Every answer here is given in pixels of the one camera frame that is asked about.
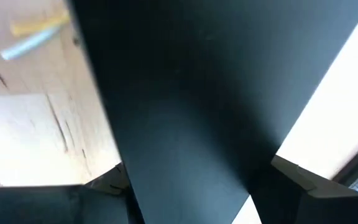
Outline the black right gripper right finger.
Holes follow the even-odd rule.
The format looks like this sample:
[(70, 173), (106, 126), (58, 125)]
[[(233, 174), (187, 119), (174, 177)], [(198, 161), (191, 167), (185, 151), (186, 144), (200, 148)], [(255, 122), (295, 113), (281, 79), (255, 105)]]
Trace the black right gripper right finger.
[(275, 156), (252, 181), (262, 224), (358, 224), (358, 192)]

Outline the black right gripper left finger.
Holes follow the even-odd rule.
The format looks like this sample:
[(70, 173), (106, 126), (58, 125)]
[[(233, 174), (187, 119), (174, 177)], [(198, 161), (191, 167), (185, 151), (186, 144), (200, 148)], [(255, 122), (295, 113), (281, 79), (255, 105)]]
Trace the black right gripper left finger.
[(142, 224), (123, 164), (85, 185), (0, 187), (0, 224)]

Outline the black tray cover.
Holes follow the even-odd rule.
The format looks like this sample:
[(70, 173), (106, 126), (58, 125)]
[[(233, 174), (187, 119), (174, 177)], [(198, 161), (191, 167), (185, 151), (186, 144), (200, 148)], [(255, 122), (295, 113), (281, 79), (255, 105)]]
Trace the black tray cover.
[(231, 224), (358, 0), (68, 0), (142, 224)]

